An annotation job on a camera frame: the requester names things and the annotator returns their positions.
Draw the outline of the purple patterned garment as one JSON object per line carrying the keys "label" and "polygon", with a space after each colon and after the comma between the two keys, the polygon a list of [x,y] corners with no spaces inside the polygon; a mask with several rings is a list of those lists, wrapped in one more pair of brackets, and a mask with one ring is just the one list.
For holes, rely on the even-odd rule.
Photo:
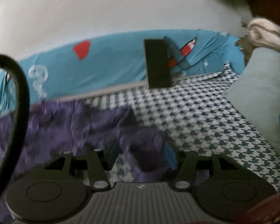
{"label": "purple patterned garment", "polygon": [[118,143],[136,182],[160,181],[169,170],[164,145],[168,136],[139,124],[131,106],[97,109],[83,101],[46,101],[34,105],[24,147],[12,180],[64,152],[84,155]]}

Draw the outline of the blue white houndstooth mat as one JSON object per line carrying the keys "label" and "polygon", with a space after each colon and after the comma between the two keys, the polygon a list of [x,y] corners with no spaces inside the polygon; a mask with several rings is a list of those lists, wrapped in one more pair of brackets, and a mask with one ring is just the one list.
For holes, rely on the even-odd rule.
{"label": "blue white houndstooth mat", "polygon": [[280,192],[280,155],[223,95],[237,79],[225,63],[220,72],[182,78],[172,88],[137,86],[86,103],[100,109],[129,105],[140,124],[166,132],[179,149],[224,153]]}

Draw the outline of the grey pillow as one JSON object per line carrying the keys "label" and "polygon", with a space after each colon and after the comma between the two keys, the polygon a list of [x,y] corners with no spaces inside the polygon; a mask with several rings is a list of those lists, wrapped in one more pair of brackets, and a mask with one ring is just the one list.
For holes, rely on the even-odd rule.
{"label": "grey pillow", "polygon": [[256,48],[225,97],[280,155],[280,53]]}

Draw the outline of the black smartphone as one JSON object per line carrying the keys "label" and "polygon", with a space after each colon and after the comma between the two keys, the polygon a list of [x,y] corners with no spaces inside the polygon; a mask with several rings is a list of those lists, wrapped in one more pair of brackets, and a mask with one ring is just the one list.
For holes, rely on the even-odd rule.
{"label": "black smartphone", "polygon": [[169,88],[171,75],[166,42],[163,39],[145,39],[144,55],[149,89]]}

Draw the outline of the blue cartoon print bedsheet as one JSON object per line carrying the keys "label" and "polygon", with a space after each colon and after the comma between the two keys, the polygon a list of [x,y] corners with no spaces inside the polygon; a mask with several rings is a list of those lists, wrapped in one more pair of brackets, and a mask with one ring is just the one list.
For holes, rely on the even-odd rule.
{"label": "blue cartoon print bedsheet", "polygon": [[238,37],[210,30],[147,30],[112,34],[68,44],[20,60],[31,104],[89,93],[146,78],[144,40],[167,39],[173,75],[219,72],[229,63],[236,74],[245,69]]}

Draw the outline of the cream fluffy plush item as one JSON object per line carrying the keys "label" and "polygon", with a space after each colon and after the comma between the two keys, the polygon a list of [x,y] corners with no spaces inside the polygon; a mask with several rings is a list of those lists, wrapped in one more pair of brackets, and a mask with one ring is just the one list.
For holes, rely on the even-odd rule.
{"label": "cream fluffy plush item", "polygon": [[265,18],[255,18],[247,25],[248,38],[256,47],[280,52],[280,26]]}

